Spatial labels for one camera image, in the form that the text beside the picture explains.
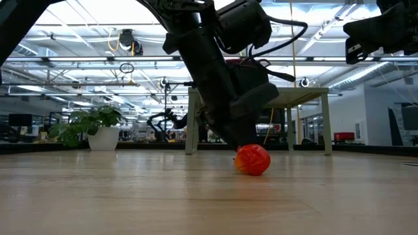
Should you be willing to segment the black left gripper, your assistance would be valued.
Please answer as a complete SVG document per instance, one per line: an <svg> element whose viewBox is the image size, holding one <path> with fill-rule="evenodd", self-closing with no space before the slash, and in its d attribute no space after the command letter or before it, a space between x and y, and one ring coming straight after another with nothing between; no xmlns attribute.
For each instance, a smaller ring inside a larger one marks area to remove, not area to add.
<svg viewBox="0 0 418 235"><path fill-rule="evenodd" d="M167 54L179 52L201 96L196 120L237 150L256 141L258 111L275 99L278 88L271 83L255 87L249 77L229 70L208 29L167 33Z"/></svg>

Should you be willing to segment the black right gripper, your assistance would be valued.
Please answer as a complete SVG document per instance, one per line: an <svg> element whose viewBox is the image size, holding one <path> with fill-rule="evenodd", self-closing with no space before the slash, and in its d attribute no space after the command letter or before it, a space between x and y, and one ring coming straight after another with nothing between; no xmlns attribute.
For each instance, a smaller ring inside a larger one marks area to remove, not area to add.
<svg viewBox="0 0 418 235"><path fill-rule="evenodd" d="M376 0L379 16L347 23L346 63L354 65L383 49L386 54L418 52L418 0Z"/></svg>

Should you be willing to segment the maroon plastic colander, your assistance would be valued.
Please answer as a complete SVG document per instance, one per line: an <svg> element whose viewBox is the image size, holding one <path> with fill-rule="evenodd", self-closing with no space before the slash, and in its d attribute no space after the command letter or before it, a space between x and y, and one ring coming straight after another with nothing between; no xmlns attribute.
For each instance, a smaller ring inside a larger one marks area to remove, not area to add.
<svg viewBox="0 0 418 235"><path fill-rule="evenodd" d="M225 62L229 68L233 85L242 92L268 82L268 74L251 61L242 62L241 59L227 59Z"/></svg>

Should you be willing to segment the wrinkled red orange pepper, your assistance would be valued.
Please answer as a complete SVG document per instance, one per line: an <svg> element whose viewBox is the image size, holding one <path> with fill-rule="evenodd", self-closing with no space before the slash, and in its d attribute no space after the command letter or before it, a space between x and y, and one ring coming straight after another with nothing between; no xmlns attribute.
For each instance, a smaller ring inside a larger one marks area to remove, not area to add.
<svg viewBox="0 0 418 235"><path fill-rule="evenodd" d="M270 154L258 144L239 147L234 158L237 171L251 176L260 176L270 166Z"/></svg>

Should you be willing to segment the black equipment cabinet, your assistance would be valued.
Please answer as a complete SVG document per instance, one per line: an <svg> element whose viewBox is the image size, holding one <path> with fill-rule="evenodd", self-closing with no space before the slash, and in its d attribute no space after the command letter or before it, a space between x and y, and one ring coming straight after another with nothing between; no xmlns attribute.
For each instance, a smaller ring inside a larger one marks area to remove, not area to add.
<svg viewBox="0 0 418 235"><path fill-rule="evenodd" d="M285 131L285 110L265 108L256 121L257 143L260 145L284 144L287 138Z"/></svg>

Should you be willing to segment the pale green perforated riser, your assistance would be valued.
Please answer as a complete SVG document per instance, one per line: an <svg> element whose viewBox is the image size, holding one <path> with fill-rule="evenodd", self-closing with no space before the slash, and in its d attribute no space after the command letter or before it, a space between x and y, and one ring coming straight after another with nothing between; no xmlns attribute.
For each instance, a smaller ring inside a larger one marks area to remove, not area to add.
<svg viewBox="0 0 418 235"><path fill-rule="evenodd" d="M324 146L325 155L332 154L332 140L330 132L330 117L329 117L329 102L328 94L329 88L324 87L308 87L308 88L296 88L296 87L279 87L278 92L280 96L268 103L268 106L272 108L284 108L287 113L287 143L289 150L294 150L295 145L295 128L292 125L292 108L297 108L298 105L304 104L308 101L312 101L316 98L321 99L321 108L323 114L324 124ZM198 123L195 120L197 112L197 104L200 103L200 95L196 88L188 88L188 117L187 117L187 131L186 131L186 143L185 154L192 155L197 151L199 134Z"/></svg>

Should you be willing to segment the person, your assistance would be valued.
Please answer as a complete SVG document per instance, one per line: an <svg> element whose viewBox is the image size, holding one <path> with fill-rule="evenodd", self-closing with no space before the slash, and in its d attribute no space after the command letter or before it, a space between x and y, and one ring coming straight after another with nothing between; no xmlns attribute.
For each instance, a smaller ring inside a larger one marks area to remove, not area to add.
<svg viewBox="0 0 418 235"><path fill-rule="evenodd" d="M187 126L187 116L188 114L186 114L182 119L175 119L173 121L173 128L174 129L183 129L184 127Z"/></svg>

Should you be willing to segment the black boom stand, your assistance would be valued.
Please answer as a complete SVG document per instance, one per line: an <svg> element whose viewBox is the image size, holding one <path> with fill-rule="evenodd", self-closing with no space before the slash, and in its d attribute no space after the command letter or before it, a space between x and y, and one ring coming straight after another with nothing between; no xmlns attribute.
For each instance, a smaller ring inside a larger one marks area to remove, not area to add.
<svg viewBox="0 0 418 235"><path fill-rule="evenodd" d="M160 85L163 87L164 90L164 121L171 121L173 122L175 119L178 119L169 109L167 108L167 99L169 95L169 91L173 89L170 88L171 85L183 85L186 87L196 88L195 82L169 82L165 77L160 81Z"/></svg>

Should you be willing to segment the dark computer monitor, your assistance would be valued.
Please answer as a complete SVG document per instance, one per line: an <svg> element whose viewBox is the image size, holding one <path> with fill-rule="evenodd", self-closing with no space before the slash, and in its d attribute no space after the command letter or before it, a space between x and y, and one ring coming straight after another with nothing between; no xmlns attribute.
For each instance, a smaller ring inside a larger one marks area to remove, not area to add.
<svg viewBox="0 0 418 235"><path fill-rule="evenodd" d="M33 123L32 114L9 114L8 125L11 127L30 127Z"/></svg>
<svg viewBox="0 0 418 235"><path fill-rule="evenodd" d="M404 129L418 131L418 107L405 106L401 108Z"/></svg>

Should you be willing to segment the red box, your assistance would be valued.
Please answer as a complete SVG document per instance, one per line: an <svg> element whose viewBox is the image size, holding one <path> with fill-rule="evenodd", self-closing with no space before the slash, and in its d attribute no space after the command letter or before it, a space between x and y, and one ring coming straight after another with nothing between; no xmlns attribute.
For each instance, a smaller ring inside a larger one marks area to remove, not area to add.
<svg viewBox="0 0 418 235"><path fill-rule="evenodd" d="M353 132L334 133L335 142L346 142L346 141L354 141L354 140L355 140L355 133Z"/></svg>

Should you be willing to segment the green plant in white pot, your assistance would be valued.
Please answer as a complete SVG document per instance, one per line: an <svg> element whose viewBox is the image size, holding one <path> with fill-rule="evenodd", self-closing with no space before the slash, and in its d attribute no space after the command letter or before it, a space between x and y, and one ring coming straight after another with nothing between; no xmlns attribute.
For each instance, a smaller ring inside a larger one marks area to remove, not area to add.
<svg viewBox="0 0 418 235"><path fill-rule="evenodd" d="M79 110L71 113L68 123L51 126L49 137L64 146L75 147L79 138L86 135L89 148L93 151L113 151L118 144L123 120L121 112L112 106L101 106L92 110Z"/></svg>

